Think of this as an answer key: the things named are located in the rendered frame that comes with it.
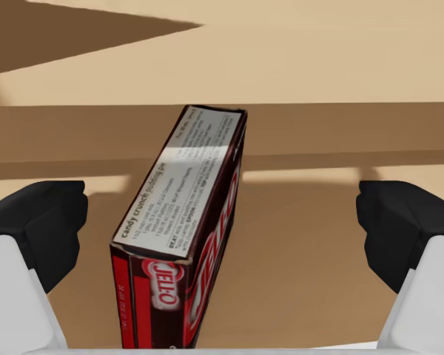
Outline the pale wooden shelf unit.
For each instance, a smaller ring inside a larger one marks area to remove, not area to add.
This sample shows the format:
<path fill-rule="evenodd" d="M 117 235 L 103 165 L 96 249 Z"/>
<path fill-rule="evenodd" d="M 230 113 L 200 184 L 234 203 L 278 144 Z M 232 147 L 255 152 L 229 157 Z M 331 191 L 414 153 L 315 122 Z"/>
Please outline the pale wooden shelf unit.
<path fill-rule="evenodd" d="M 444 0 L 0 0 L 0 200 L 79 179 L 71 348 L 121 344 L 110 238 L 186 104 L 249 113 L 200 348 L 375 341 L 362 179 L 444 199 Z"/>

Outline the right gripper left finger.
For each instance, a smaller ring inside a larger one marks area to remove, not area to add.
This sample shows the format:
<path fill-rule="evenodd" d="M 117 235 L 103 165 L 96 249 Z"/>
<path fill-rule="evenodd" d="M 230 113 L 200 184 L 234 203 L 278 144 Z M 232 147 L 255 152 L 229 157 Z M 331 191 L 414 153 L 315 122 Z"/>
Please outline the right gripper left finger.
<path fill-rule="evenodd" d="M 77 262 L 84 189 L 46 180 L 0 200 L 0 350 L 67 348 L 47 295 Z"/>

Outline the dark red carton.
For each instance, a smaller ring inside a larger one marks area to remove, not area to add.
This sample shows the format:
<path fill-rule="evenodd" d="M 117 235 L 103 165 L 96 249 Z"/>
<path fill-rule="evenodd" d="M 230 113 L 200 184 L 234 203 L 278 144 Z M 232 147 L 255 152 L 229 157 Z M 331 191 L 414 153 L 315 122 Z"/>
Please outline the dark red carton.
<path fill-rule="evenodd" d="M 110 241 L 124 348 L 194 348 L 235 216 L 248 113 L 183 108 Z"/>

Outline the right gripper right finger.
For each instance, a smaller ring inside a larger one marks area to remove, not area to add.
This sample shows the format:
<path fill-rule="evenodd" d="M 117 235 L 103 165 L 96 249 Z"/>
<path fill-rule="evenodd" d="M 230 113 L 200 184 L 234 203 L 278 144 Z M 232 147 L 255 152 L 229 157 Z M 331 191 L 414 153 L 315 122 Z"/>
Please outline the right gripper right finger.
<path fill-rule="evenodd" d="M 444 350 L 444 200 L 395 180 L 359 190 L 369 268 L 397 295 L 377 347 Z"/>

